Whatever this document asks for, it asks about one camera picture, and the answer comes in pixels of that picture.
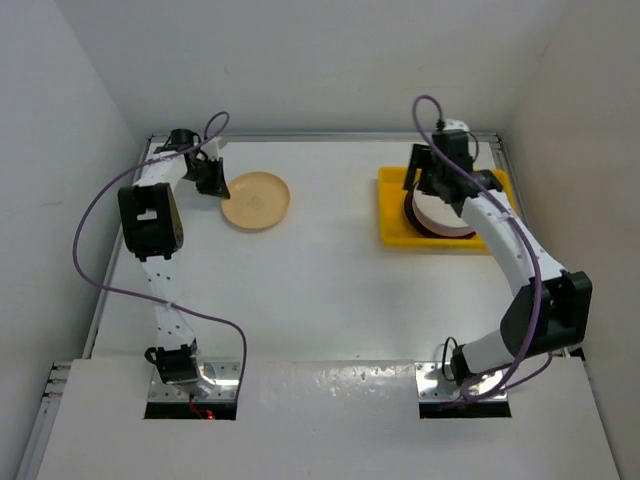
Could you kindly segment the cream white plate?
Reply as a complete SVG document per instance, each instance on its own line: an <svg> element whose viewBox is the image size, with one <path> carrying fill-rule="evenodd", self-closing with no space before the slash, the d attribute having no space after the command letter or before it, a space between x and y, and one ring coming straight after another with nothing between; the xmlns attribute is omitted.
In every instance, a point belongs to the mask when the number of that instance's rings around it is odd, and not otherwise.
<svg viewBox="0 0 640 480"><path fill-rule="evenodd" d="M423 193L417 187L413 191L413 203L423 217L434 223L450 228L468 227L468 224L456 214L450 205L437 196Z"/></svg>

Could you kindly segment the orange plate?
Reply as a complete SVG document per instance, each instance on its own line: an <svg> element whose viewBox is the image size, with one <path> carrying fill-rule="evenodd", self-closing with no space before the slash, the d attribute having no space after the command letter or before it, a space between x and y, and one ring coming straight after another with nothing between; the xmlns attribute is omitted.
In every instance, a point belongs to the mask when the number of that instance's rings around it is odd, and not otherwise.
<svg viewBox="0 0 640 480"><path fill-rule="evenodd" d="M291 193L277 175L264 171L236 177L228 186L230 198L221 202L224 218L247 231L262 231L279 224L287 215Z"/></svg>

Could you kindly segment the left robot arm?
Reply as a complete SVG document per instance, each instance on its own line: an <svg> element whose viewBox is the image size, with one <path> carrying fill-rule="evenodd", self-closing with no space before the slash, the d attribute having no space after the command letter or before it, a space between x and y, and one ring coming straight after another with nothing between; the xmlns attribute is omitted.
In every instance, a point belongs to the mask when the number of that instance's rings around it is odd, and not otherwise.
<svg viewBox="0 0 640 480"><path fill-rule="evenodd" d="M154 151L159 161L143 168L133 185L119 189L117 198L127 249L140 262L151 295L160 299L154 307L156 345L145 352L161 381L192 399L204 399L216 388L215 376L205 373L198 358L196 335L183 314L171 304L180 294L174 274L184 229L174 197L182 179L195 184L202 195L229 199L223 160L186 150L200 136L188 129L171 131L164 145Z"/></svg>

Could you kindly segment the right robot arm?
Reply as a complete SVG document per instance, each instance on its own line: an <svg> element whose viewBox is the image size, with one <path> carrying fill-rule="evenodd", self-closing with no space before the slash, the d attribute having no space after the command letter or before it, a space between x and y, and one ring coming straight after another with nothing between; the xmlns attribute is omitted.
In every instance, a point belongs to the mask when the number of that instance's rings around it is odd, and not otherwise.
<svg viewBox="0 0 640 480"><path fill-rule="evenodd" d="M580 344L585 337L593 284L571 272L533 237L490 170L476 170L462 130L440 130L415 144L404 190L437 197L484 240L513 295L498 329L458 345L450 370L464 398L482 375L512 374L523 360Z"/></svg>

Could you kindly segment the steel plate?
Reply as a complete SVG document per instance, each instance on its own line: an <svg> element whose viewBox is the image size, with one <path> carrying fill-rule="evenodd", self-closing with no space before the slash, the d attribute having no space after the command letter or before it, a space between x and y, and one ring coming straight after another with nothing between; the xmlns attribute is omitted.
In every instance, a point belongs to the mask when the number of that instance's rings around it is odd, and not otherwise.
<svg viewBox="0 0 640 480"><path fill-rule="evenodd" d="M466 237L462 237L462 238L446 238L446 237L441 237L438 235L435 235L433 233L431 233L430 231L428 231L427 229L425 229L421 223L419 222L419 219L421 218L425 218L423 217L417 210L417 208L414 206L413 203L413 191L407 192L405 195L405 199L404 199L404 204L403 204L403 208L404 208L404 213L405 216L409 222L409 224L423 237L426 238L437 238L437 239L469 239L472 238L473 236L466 236Z"/></svg>

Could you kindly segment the purple plate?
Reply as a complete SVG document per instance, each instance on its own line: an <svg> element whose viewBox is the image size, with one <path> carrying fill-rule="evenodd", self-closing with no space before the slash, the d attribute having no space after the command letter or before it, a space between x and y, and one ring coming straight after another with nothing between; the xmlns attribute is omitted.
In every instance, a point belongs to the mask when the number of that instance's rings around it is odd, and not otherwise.
<svg viewBox="0 0 640 480"><path fill-rule="evenodd" d="M429 217L419 219L421 225L431 233L446 238L473 236L475 231L469 226L451 226L436 222Z"/></svg>

